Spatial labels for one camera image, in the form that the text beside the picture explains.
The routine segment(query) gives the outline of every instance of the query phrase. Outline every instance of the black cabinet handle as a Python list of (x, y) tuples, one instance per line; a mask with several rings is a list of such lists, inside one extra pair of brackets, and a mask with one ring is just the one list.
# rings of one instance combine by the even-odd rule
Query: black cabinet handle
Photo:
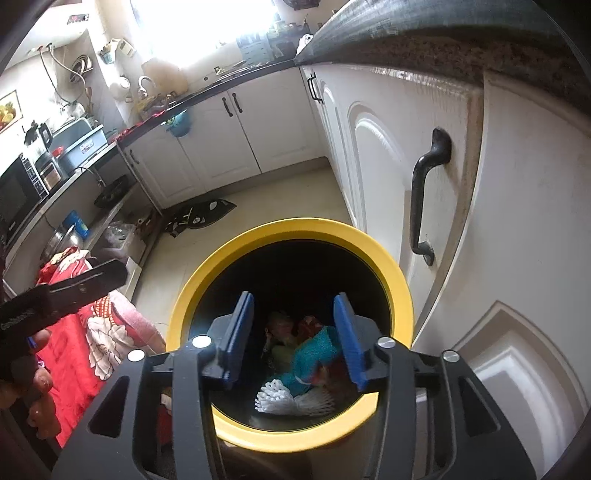
[(230, 108), (228, 107), (228, 103), (226, 101), (226, 97), (222, 97), (222, 102), (224, 107), (226, 107), (226, 112), (228, 112), (229, 116), (234, 116), (234, 114), (230, 111)]
[(316, 74), (314, 75), (310, 75), (310, 78), (308, 79), (308, 88), (310, 89), (310, 95), (312, 95), (312, 99), (316, 100), (318, 103), (324, 103), (324, 100), (320, 97), (316, 96), (316, 92), (314, 91), (314, 84), (312, 83), (313, 80), (316, 78)]
[(242, 113), (242, 109), (240, 108), (240, 105), (238, 105), (238, 98), (236, 97), (236, 94), (233, 93), (232, 97), (234, 98), (234, 103), (236, 104), (236, 108), (238, 108), (238, 113)]
[(137, 163), (139, 165), (139, 162), (135, 159), (135, 155), (134, 155), (134, 151), (133, 150), (130, 150), (129, 151), (129, 156), (134, 161), (134, 163)]
[(422, 255), (431, 267), (435, 262), (435, 252), (428, 242), (418, 242), (423, 220), (423, 201), (425, 199), (425, 179), (427, 173), (438, 165), (445, 165), (452, 159), (452, 139), (441, 128), (433, 129), (431, 150), (418, 159), (413, 171), (413, 186), (410, 194), (410, 247), (417, 255)]

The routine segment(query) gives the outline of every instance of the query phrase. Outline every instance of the red cloth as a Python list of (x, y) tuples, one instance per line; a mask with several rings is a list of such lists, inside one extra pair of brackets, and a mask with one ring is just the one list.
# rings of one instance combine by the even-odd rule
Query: red cloth
[[(40, 271), (38, 284), (54, 284), (89, 270), (85, 253), (73, 247), (54, 257)], [(120, 314), (119, 311), (130, 311), (130, 306), (130, 315)], [(48, 330), (51, 331), (49, 344), (38, 355), (53, 378), (51, 395), (61, 424), (61, 433), (57, 436), (61, 446), (65, 445), (105, 380), (130, 350), (142, 348), (149, 354), (165, 351), (156, 328), (119, 292), (85, 305)]]

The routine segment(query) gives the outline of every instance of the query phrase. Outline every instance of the fruit painting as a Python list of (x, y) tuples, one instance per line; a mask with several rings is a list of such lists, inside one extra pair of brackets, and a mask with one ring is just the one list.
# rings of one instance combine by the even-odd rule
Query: fruit painting
[(22, 118), (21, 106), (18, 103), (17, 91), (0, 99), (0, 133)]

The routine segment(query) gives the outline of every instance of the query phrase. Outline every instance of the cutting board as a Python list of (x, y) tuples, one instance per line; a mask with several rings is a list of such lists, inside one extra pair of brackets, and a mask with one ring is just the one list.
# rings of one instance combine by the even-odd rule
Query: cutting board
[(158, 86), (160, 93), (175, 91), (177, 95), (182, 95), (189, 89), (189, 83), (181, 69), (165, 60), (148, 60), (142, 65), (142, 70)]

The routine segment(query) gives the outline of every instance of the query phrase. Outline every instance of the electrical outlet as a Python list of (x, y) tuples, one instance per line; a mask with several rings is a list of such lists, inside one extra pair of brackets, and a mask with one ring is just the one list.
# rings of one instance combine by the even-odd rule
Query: electrical outlet
[(117, 45), (117, 48), (130, 58), (134, 56), (135, 48), (126, 40), (121, 39)]

